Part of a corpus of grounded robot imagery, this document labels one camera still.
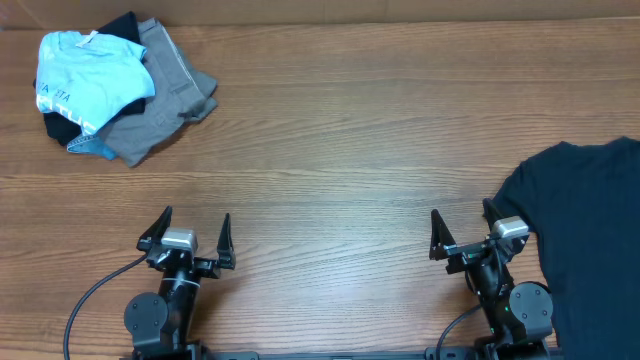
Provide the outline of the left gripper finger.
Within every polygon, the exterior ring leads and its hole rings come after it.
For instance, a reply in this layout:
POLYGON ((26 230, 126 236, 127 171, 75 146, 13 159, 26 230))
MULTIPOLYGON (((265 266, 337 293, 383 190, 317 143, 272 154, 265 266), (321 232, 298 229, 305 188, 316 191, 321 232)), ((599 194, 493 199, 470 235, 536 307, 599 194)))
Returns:
POLYGON ((218 267, 221 269, 234 270, 236 267, 236 255, 231 236, 231 217, 225 214, 224 222, 220 231, 218 244, 218 267))
POLYGON ((158 219, 139 237, 138 250, 150 250, 155 244, 160 244, 167 229, 170 227, 173 208, 167 206, 158 219))

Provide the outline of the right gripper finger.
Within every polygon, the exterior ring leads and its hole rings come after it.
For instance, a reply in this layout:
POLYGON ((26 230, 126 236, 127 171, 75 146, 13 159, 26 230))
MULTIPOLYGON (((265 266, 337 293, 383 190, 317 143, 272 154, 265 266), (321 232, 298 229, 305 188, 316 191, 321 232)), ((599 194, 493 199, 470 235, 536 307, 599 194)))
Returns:
POLYGON ((447 259, 457 248, 457 243, 449 231, 444 219, 437 209, 431 211, 431 240, 429 258, 431 260, 447 259))
POLYGON ((504 215, 497 209, 495 204, 490 198, 484 198, 482 201, 483 205, 483 216, 487 221, 488 228, 491 233, 495 233, 494 224, 503 219, 504 215))

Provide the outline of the dark navy t-shirt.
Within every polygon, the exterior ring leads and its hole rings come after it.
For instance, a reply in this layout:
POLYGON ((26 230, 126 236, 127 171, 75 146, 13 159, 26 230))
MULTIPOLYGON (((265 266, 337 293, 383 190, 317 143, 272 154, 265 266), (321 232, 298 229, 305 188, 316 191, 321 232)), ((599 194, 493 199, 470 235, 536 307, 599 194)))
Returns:
POLYGON ((638 141, 561 142, 523 161, 493 202, 537 236, 565 357, 638 358, 638 141))

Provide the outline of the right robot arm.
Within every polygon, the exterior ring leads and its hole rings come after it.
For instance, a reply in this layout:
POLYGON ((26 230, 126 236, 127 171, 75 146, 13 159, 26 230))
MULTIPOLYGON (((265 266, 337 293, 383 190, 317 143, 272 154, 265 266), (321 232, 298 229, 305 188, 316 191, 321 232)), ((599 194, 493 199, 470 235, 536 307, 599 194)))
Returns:
POLYGON ((465 275, 478 304, 453 320, 440 335, 433 357, 444 359, 447 335, 463 320, 482 311, 491 334, 464 350, 467 359, 549 359, 546 338, 553 333, 553 301, 549 288, 539 282, 516 284, 507 264, 521 253, 529 227, 518 216, 504 216, 488 198, 483 200, 489 233, 476 243, 459 245, 436 209, 431 211, 429 258, 445 260, 448 274, 465 275))

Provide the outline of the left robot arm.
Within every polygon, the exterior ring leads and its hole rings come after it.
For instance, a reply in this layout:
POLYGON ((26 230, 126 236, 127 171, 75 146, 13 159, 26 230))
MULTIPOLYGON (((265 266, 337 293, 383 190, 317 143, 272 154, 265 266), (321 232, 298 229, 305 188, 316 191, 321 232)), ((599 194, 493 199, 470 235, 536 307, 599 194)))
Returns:
POLYGON ((211 359, 189 331, 201 280, 218 279, 224 269, 233 270, 236 256, 226 214, 217 244, 217 258, 198 257, 194 230, 171 225, 172 208, 139 237, 136 248, 149 267, 162 273, 157 292, 135 296, 126 306, 124 325, 132 336, 134 359, 211 359))

